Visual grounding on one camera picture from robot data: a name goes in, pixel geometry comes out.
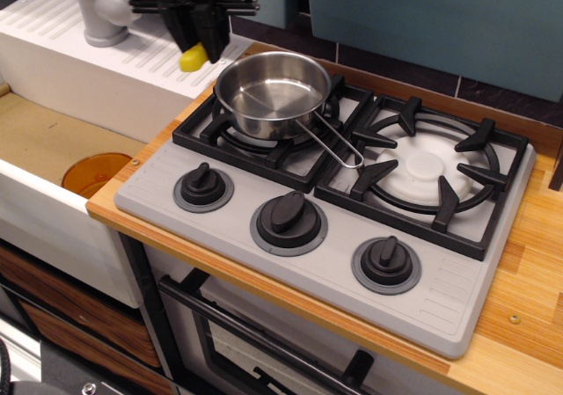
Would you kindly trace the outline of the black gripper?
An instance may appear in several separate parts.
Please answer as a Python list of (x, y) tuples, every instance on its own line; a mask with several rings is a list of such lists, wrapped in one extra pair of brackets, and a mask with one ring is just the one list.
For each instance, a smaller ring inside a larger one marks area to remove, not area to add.
[[(259, 10), (258, 0), (130, 0), (129, 4), (135, 13), (159, 13), (182, 53), (200, 42), (211, 63), (230, 43), (226, 13), (252, 16)], [(188, 10), (194, 8), (195, 25)]]

